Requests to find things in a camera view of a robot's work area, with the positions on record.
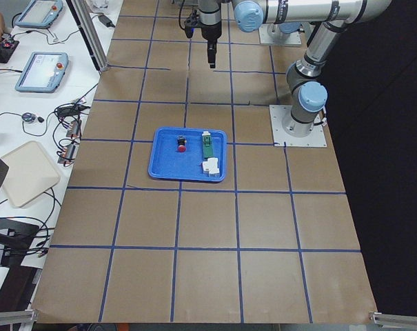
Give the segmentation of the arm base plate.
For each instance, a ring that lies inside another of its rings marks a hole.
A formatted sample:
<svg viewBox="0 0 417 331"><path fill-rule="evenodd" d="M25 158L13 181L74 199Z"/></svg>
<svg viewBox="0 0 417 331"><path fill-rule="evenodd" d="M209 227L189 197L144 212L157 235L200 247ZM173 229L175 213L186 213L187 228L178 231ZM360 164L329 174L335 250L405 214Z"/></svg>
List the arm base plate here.
<svg viewBox="0 0 417 331"><path fill-rule="evenodd" d="M290 113L289 105L270 105L269 113L272 136L276 147L326 148L326 138L322 125L314 126L306 137L294 137L283 128L283 118Z"/></svg>
<svg viewBox="0 0 417 331"><path fill-rule="evenodd" d="M269 46L300 47L302 44L300 28L299 22L262 25L258 30L260 43Z"/></svg>

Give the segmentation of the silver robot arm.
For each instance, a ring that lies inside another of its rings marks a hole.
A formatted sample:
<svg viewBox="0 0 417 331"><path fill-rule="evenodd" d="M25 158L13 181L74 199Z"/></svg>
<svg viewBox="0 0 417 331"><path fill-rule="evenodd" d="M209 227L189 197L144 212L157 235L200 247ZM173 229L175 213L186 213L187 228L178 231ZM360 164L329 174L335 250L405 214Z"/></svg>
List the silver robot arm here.
<svg viewBox="0 0 417 331"><path fill-rule="evenodd" d="M275 25L275 36L277 39L293 37L302 26L301 22L288 22Z"/></svg>
<svg viewBox="0 0 417 331"><path fill-rule="evenodd" d="M253 32L263 24L317 22L302 59L287 70L293 105L283 117L283 130L293 137L310 134L317 114L324 108L327 91L317 82L328 55L340 35L354 23L382 14L390 1L233 1L240 30Z"/></svg>

